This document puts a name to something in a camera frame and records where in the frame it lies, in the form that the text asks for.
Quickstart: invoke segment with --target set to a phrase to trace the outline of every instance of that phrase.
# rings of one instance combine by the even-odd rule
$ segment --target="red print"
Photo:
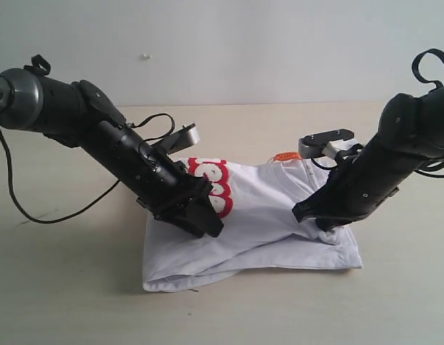
[[[188,159],[188,173],[194,176],[204,176],[212,183],[213,189],[209,193],[209,199],[221,218],[227,216],[233,208],[226,164],[226,160]]]

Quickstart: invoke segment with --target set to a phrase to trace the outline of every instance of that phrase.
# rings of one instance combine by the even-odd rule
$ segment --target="table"
[[[348,128],[365,142],[384,102],[121,109],[138,123],[161,111],[195,122],[180,155],[259,164],[298,138]],[[154,120],[139,133],[157,135]],[[5,132],[19,200],[52,219],[77,211],[114,178],[81,149]],[[444,180],[412,176],[353,225],[362,270],[253,270],[198,293],[142,290],[147,212],[120,185],[82,216],[27,222],[11,203],[0,147],[2,344],[444,344]]]

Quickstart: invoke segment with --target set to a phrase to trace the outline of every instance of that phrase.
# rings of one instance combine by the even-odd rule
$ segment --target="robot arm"
[[[412,69],[423,83],[430,81],[418,73],[418,64],[427,52],[444,62],[440,50],[418,55]],[[327,155],[336,166],[321,189],[295,205],[292,212],[297,221],[316,218],[324,231],[360,221],[394,195],[398,185],[413,172],[431,176],[424,171],[444,166],[444,86],[437,80],[431,82],[436,89],[427,95],[415,98],[400,93],[389,101],[378,132],[365,147],[345,129],[300,140],[302,157]]]
[[[198,141],[195,125],[149,145],[99,88],[86,80],[62,83],[49,73],[50,64],[40,55],[32,58],[32,66],[0,73],[1,127],[81,147],[156,219],[196,236],[219,235],[223,223],[208,198],[211,183],[187,174],[167,156]]]

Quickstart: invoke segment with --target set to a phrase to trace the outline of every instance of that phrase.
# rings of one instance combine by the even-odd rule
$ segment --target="folded t-shirt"
[[[144,245],[145,290],[187,290],[249,268],[362,267],[349,226],[324,232],[312,219],[298,223],[292,213],[296,202],[327,179],[327,172],[309,160],[256,167],[220,159],[179,160],[190,174],[212,182],[210,200],[224,228],[217,238],[197,239],[150,216]]]

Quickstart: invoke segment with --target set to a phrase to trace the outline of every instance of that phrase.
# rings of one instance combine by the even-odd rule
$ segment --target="orange tag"
[[[274,160],[279,160],[280,162],[284,162],[285,160],[301,160],[302,157],[300,156],[299,152],[283,152],[279,153],[278,155],[274,156]]]

